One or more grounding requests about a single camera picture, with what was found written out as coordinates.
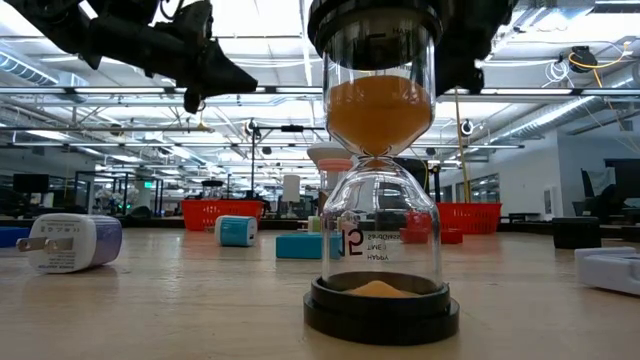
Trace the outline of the black monitor screen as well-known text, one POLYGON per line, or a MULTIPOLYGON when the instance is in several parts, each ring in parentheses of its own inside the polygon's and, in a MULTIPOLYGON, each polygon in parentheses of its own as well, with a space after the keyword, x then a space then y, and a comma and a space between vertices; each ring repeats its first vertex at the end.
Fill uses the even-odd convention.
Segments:
POLYGON ((614 169, 619 198, 640 198, 640 159, 605 159, 605 166, 614 169))
POLYGON ((12 188, 23 194, 47 193, 50 176, 48 174, 16 173, 13 175, 12 188))

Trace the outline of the blue rectangular eraser block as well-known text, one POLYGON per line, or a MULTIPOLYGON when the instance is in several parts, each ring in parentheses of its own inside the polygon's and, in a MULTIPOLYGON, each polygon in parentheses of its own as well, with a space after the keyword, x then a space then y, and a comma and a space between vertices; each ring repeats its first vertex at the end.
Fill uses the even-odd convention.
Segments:
POLYGON ((30 229, 25 227, 0 227, 0 248, 11 248, 20 238, 27 238, 30 229))

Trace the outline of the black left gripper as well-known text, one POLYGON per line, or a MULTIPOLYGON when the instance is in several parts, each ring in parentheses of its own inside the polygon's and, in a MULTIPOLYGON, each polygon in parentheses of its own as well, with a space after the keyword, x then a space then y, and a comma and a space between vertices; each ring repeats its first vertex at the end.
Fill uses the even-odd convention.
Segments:
POLYGON ((231 61, 224 54, 217 40, 209 41, 213 23, 210 1, 195 0, 186 5, 186 0, 177 0, 174 12, 168 14, 164 5, 170 1, 158 0, 158 10, 164 22, 155 22, 153 28, 168 35, 177 43, 171 48, 172 55, 163 56, 161 60, 181 61, 181 73, 171 75, 171 78, 175 80, 177 87, 186 88, 184 109, 188 113, 201 111, 204 108, 202 104, 204 96, 254 92, 258 81, 231 61), (208 73, 203 79, 201 92, 201 89, 195 85, 193 71, 199 65, 205 48, 208 73))

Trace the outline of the teal rectangular eraser block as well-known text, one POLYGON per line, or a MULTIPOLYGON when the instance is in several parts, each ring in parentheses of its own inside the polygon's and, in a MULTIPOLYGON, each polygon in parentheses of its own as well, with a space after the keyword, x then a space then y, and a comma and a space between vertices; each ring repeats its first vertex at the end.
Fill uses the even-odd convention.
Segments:
MULTIPOLYGON (((290 233, 276 237, 276 257, 279 259, 322 259, 324 257, 324 237, 322 233, 290 233)), ((342 238, 331 235, 329 257, 340 259, 343 256, 342 238)))

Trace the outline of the black wall charger cube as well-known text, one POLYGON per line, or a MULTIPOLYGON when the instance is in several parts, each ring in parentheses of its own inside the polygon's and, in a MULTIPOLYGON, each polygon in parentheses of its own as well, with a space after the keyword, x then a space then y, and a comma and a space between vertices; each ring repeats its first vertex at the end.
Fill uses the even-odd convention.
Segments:
POLYGON ((597 217, 556 217, 552 219, 556 249, 600 248, 600 221, 597 217))

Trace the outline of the teal white wall charger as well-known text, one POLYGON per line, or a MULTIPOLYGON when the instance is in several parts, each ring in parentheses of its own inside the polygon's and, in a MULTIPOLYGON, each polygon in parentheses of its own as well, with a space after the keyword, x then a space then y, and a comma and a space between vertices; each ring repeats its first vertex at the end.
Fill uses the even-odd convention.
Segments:
POLYGON ((223 215, 216 219, 215 240, 221 246, 251 247, 255 244, 258 224, 255 217, 223 215))

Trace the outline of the white cylindrical background lamp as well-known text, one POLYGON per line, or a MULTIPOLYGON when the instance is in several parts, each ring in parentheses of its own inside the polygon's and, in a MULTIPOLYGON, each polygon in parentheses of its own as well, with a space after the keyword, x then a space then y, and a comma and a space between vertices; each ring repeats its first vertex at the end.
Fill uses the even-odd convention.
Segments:
POLYGON ((283 176, 283 202, 300 201, 300 180, 301 178, 298 175, 287 174, 283 176))

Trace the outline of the purple white wall charger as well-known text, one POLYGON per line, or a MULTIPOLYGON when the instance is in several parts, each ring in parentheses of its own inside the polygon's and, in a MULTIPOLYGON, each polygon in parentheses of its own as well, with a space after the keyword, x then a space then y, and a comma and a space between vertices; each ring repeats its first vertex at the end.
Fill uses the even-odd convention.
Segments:
POLYGON ((16 247, 29 264, 50 274, 73 273, 114 261, 121 250, 122 226, 105 215, 52 213, 38 217, 16 247))

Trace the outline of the white small digital clock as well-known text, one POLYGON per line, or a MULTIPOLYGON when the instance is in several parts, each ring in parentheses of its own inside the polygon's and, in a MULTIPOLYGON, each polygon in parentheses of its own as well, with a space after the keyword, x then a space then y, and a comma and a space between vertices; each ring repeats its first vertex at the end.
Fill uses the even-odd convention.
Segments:
POLYGON ((633 247, 576 249, 574 259, 579 283, 640 296, 640 252, 633 247))

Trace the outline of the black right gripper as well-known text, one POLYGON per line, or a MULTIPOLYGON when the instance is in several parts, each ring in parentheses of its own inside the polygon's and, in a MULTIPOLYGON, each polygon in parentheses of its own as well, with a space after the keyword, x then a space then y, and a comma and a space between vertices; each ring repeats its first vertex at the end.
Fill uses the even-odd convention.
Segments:
POLYGON ((437 50, 435 83, 437 96, 456 87, 466 89, 471 94, 479 94, 484 87, 484 72, 475 66, 475 58, 471 55, 455 55, 437 50))

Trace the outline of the small red plastic basket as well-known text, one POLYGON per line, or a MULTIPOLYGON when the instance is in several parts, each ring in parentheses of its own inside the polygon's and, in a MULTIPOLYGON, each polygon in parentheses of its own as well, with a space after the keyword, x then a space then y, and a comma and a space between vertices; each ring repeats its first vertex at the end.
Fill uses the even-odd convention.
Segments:
POLYGON ((185 228, 189 231, 204 231, 215 225, 223 215, 251 216, 260 221, 263 203, 259 200, 202 199, 181 202, 185 228))
POLYGON ((493 234, 501 216, 501 203, 438 203, 443 231, 462 234, 493 234))

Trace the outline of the black aluminium table frame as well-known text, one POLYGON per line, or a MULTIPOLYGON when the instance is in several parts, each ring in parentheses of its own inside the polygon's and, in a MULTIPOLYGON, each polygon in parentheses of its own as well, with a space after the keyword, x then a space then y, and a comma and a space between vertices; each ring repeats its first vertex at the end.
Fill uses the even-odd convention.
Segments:
MULTIPOLYGON (((119 218, 122 226, 133 228, 177 228, 184 229, 182 218, 150 218, 131 220, 119 218)), ((0 226, 28 227, 33 224, 33 219, 0 218, 0 226)), ((264 219, 259 224, 260 230, 297 230, 307 225, 306 220, 275 220, 264 219)), ((540 235, 552 235, 553 228, 550 222, 516 222, 502 223, 497 226, 498 232, 519 232, 540 235)), ((601 225, 600 234, 603 239, 620 239, 626 242, 640 243, 640 226, 601 225)))

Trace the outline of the black capped white sand hourglass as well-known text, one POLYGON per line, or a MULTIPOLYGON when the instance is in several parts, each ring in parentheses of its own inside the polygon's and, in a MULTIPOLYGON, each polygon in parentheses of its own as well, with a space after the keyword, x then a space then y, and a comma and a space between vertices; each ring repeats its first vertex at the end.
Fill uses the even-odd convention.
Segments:
POLYGON ((207 200, 219 200, 223 196, 224 182, 220 180, 203 180, 201 182, 203 187, 202 198, 207 200))

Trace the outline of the large orange sand hourglass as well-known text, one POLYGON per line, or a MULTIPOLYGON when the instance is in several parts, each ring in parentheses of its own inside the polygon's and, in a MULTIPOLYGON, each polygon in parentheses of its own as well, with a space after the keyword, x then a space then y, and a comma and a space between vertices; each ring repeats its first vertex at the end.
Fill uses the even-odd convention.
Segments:
POLYGON ((326 335, 420 345, 456 334, 436 203, 396 158, 432 125, 435 47, 452 0, 312 0, 330 137, 355 157, 321 216, 321 275, 304 319, 326 335))

